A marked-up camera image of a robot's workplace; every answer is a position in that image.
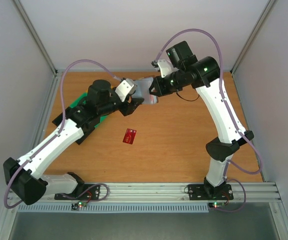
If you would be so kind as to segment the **brown leather card holder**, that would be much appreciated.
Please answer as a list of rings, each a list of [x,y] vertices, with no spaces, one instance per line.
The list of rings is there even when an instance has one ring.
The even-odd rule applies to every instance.
[[[149,88],[153,83],[153,77],[146,77],[142,79],[135,80],[134,83],[137,86],[135,92],[132,94],[133,98],[143,98],[142,104],[154,105],[158,103],[158,97],[151,95]]]

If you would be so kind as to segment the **red VIP credit card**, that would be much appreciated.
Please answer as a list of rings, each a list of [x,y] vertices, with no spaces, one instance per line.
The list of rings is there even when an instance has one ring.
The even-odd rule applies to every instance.
[[[128,128],[125,132],[123,143],[132,145],[134,142],[134,138],[136,136],[137,131],[134,129]]]

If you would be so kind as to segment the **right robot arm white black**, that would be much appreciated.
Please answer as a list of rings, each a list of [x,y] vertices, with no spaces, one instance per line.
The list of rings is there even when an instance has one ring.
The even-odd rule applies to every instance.
[[[229,160],[242,145],[253,139],[254,134],[243,127],[236,113],[230,109],[232,105],[224,82],[220,80],[220,68],[213,57],[197,59],[186,41],[167,49],[166,53],[169,60],[154,60],[151,63],[160,76],[154,78],[149,92],[163,97],[192,86],[204,101],[218,136],[206,144],[210,165],[203,185],[205,194],[216,198],[224,189]]]

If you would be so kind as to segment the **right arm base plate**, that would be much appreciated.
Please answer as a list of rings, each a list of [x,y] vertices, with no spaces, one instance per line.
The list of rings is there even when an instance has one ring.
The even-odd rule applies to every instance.
[[[184,188],[191,201],[223,201],[233,200],[233,192],[230,184],[222,184],[218,187],[205,186],[204,184],[188,184]]]

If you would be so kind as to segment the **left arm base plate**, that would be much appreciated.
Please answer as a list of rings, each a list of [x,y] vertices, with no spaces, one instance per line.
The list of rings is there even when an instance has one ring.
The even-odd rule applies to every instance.
[[[78,186],[72,193],[57,193],[55,200],[98,200],[101,187],[99,184],[84,184]]]

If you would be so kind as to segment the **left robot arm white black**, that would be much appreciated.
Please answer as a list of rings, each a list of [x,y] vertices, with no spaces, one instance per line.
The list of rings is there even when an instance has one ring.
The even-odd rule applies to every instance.
[[[48,166],[71,144],[81,144],[95,130],[101,117],[115,111],[127,116],[144,99],[133,97],[138,81],[126,78],[117,87],[103,79],[89,86],[87,95],[75,107],[64,109],[56,119],[56,129],[39,145],[19,159],[8,158],[3,165],[7,190],[32,205],[45,195],[62,194],[79,199],[85,193],[84,181],[75,173],[45,175]]]

